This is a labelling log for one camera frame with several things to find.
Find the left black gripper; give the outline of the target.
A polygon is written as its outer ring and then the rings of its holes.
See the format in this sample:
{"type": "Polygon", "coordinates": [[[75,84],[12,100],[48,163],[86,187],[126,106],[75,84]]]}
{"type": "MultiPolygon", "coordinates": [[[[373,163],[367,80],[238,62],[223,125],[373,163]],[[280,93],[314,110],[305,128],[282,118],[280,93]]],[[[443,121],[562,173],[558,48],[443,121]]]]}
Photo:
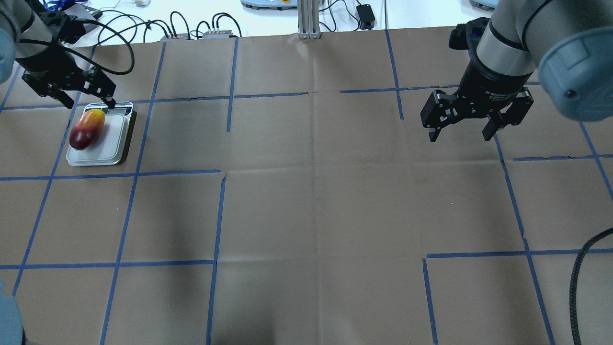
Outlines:
{"type": "Polygon", "coordinates": [[[116,85],[98,67],[89,70],[77,65],[74,57],[65,50],[52,46],[38,46],[40,52],[23,57],[18,53],[17,63],[24,68],[22,80],[41,97],[50,96],[67,109],[74,107],[74,100],[64,91],[81,91],[100,98],[109,109],[114,109],[116,85]]]}

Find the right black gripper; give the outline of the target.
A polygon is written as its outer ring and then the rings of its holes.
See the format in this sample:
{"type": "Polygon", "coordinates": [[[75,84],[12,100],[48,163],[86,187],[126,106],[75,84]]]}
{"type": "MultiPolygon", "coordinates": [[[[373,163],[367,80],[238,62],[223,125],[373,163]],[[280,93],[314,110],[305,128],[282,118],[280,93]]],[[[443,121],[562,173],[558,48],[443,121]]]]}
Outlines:
{"type": "Polygon", "coordinates": [[[486,17],[458,24],[449,47],[467,50],[469,63],[457,90],[432,91],[420,112],[430,142],[436,142],[444,127],[465,119],[488,118],[482,130],[486,141],[508,125],[521,124],[534,103],[525,87],[534,72],[529,53],[503,37],[486,17]]]}

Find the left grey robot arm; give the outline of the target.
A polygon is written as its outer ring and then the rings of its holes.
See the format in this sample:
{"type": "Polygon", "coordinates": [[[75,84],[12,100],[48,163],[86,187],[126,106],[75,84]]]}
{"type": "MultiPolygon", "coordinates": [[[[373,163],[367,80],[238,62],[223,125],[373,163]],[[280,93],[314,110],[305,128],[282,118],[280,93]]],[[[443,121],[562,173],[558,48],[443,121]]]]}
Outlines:
{"type": "Polygon", "coordinates": [[[74,53],[65,46],[85,35],[88,24],[96,21],[49,11],[33,0],[3,0],[1,59],[18,63],[24,70],[22,80],[40,97],[50,97],[71,109],[75,101],[68,92],[83,92],[113,109],[115,83],[93,62],[89,69],[79,67],[74,53]]]}

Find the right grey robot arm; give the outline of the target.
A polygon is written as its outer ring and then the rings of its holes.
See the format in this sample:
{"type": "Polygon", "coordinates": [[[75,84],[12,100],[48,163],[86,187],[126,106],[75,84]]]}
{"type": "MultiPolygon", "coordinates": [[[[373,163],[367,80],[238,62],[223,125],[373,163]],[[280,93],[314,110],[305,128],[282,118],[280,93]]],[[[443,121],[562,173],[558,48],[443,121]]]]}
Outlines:
{"type": "Polygon", "coordinates": [[[466,50],[468,66],[453,94],[431,92],[422,126],[435,142],[443,128],[486,118],[484,140],[521,124],[541,87],[565,118],[599,122],[612,116],[613,5],[610,0],[500,0],[490,18],[458,24],[448,46],[466,50]]]}

